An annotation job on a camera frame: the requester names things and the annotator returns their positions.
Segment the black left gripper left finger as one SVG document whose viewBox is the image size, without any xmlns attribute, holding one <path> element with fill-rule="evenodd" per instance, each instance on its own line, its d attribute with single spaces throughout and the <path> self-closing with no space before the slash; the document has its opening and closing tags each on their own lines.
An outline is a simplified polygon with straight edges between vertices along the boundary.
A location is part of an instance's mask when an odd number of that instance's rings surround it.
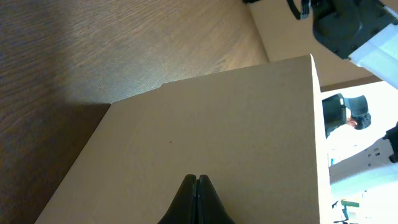
<svg viewBox="0 0 398 224">
<path fill-rule="evenodd" d="M 196 219 L 197 178 L 184 177 L 170 207 L 158 224 L 194 224 Z"/>
</svg>

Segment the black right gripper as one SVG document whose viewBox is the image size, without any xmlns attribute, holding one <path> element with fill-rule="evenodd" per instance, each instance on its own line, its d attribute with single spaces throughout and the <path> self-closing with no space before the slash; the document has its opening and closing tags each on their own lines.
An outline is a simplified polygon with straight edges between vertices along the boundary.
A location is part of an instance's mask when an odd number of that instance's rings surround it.
<svg viewBox="0 0 398 224">
<path fill-rule="evenodd" d="M 388 25 L 397 24 L 397 16 L 378 0 L 309 0 L 301 5 L 302 19 L 313 13 L 315 39 L 342 59 Z"/>
</svg>

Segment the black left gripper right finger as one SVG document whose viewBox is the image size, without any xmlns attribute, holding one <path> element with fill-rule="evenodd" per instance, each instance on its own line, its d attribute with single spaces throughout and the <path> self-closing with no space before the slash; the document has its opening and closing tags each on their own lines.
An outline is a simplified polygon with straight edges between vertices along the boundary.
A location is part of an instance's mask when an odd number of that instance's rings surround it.
<svg viewBox="0 0 398 224">
<path fill-rule="evenodd" d="M 201 175 L 198 180 L 196 218 L 198 224 L 235 224 L 207 175 Z"/>
</svg>

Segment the brown cardboard box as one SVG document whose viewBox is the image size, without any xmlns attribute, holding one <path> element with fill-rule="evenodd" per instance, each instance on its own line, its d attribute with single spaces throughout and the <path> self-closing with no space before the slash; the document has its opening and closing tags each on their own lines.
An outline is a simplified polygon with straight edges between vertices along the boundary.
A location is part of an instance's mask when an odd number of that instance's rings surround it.
<svg viewBox="0 0 398 224">
<path fill-rule="evenodd" d="M 158 223 L 207 175 L 235 223 L 328 223 L 312 55 L 164 83 L 114 102 L 38 223 Z"/>
</svg>

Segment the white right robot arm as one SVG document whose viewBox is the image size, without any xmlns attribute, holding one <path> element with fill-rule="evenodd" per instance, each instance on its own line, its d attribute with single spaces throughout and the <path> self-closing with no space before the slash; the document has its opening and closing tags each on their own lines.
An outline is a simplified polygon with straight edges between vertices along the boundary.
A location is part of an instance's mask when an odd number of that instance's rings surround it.
<svg viewBox="0 0 398 224">
<path fill-rule="evenodd" d="M 313 14 L 317 42 L 397 88 L 397 12 L 379 0 L 289 1 L 297 20 Z"/>
</svg>

